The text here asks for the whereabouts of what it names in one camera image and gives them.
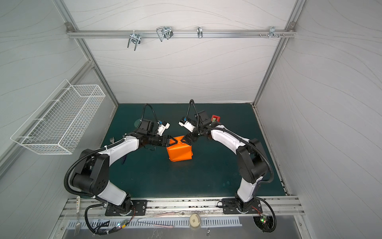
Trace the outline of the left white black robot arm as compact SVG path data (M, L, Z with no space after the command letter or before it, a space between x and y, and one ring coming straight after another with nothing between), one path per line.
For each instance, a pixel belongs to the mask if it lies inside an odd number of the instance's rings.
M140 121L136 130L125 134L117 142L96 150L84 150L64 176L65 189L77 196L89 196L102 203L108 203L120 214L127 214L133 207L131 196L111 183L109 168L119 159L146 145L169 147L177 140L164 131L170 127L166 121Z

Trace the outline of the white power strip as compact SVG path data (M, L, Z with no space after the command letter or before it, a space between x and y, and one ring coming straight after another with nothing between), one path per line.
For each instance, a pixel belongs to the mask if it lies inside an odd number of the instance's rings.
M79 214L80 212L80 203L81 203L81 197L77 196L76 197L76 214Z

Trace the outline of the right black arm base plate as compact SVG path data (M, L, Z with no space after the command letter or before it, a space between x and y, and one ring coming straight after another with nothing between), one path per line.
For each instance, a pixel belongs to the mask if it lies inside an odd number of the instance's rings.
M226 215L231 214L255 214L263 213L261 202L258 199L251 199L249 202L242 202L239 198L223 198L217 204Z

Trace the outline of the right metal bolt clamp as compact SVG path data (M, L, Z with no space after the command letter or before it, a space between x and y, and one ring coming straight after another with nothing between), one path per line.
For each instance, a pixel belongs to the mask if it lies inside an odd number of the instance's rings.
M266 38L284 38L285 34L283 31L278 31L272 26L267 33L260 33L259 36Z

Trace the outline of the middle metal u-bolt clamp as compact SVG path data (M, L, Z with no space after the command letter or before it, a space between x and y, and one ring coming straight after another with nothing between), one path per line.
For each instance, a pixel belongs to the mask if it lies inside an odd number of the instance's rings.
M156 29L156 33L160 39L161 42L163 42L164 39L170 39L174 35L173 30L170 26L161 26Z

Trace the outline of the small metal bracket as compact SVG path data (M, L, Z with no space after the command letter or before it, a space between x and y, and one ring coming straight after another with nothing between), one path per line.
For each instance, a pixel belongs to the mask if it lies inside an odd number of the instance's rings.
M198 39L203 38L203 29L200 26L197 27L197 35L198 35Z

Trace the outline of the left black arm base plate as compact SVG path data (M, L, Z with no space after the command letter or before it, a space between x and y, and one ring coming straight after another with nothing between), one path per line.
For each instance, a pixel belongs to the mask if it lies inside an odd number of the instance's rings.
M146 213L147 200L127 199L121 205L108 203L105 216L144 216Z

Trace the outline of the aluminium crossbar rail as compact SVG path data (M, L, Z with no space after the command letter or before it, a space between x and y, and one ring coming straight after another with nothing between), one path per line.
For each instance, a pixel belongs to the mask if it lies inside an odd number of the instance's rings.
M203 38L261 38L260 33L267 33L266 30L206 30L203 29ZM283 31L284 38L295 37L296 31ZM156 30L79 30L68 32L69 38L73 39L102 39L102 38L129 38L135 32L142 39L158 39ZM174 39L198 39L197 29L192 30L173 30Z

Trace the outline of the orange wrapping paper sheet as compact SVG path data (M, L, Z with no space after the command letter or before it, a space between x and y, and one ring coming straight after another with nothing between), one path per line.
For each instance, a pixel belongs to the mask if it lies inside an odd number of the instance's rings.
M169 159L172 162L191 160L193 157L192 146L183 143L181 141L183 137L183 135L175 137L175 139L177 140L177 144L167 147Z

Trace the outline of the blue serrated knife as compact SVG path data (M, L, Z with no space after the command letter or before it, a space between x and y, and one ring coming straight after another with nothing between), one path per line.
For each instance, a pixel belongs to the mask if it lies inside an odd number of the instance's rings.
M122 164L122 165L125 164L126 158L127 158L127 155L125 155L125 156L122 158L122 161L121 161L121 164Z

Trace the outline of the white slotted vent strip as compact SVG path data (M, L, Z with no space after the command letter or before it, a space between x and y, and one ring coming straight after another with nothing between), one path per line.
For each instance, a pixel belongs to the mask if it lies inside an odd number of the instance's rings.
M119 219L95 219L89 220L90 225L95 228L104 223L106 226L101 227L102 230L111 229L121 224ZM77 220L70 220L67 229L75 229ZM242 227L239 217L202 217L200 223L192 223L196 227L191 226L190 218L148 218L144 220L133 219L125 229L148 229L151 227L157 228L227 228L227 227Z

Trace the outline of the red tape dispenser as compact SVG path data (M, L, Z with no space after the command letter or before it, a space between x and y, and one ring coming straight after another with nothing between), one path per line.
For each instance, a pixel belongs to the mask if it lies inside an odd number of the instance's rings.
M212 118L211 118L211 121L212 122L220 122L220 119L221 119L220 116L213 115Z

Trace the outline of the left metal u-bolt clamp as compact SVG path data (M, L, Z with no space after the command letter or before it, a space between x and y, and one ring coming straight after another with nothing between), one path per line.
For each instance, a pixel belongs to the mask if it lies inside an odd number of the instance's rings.
M129 40L128 40L128 43L127 43L127 48L129 48L130 46L134 46L134 51L136 51L137 49L137 46L141 43L141 36L136 34L135 32L133 32L130 36L129 36Z

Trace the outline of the metal u-bolt clamp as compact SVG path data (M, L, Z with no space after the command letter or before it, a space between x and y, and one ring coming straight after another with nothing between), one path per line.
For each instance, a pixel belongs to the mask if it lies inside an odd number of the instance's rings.
M136 51L137 49L137 46L141 43L141 36L136 34L135 32L133 32L130 36L129 36L129 40L128 40L128 43L127 43L127 48L129 48L130 46L134 46L134 51Z
M173 30L170 26L161 26L156 29L156 33L160 39L161 42L163 42L164 39L170 39L174 35Z

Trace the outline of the fork hanging at front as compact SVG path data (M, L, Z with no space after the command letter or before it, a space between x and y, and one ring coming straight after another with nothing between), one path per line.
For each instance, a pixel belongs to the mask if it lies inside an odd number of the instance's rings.
M77 221L76 221L75 230L74 230L74 236L75 237L79 234L81 227L82 227L82 223L80 222L80 213L78 212L77 213Z

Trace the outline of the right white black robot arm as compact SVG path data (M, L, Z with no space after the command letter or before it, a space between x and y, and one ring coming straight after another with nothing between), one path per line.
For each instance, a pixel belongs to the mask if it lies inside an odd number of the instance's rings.
M212 120L205 111L195 115L196 120L182 117L179 125L189 133L182 142L192 145L201 136L220 142L235 153L241 183L235 195L235 204L240 213L247 213L257 201L256 194L260 185L271 183L275 173L265 155L264 148L257 139L249 140L228 130L218 120Z

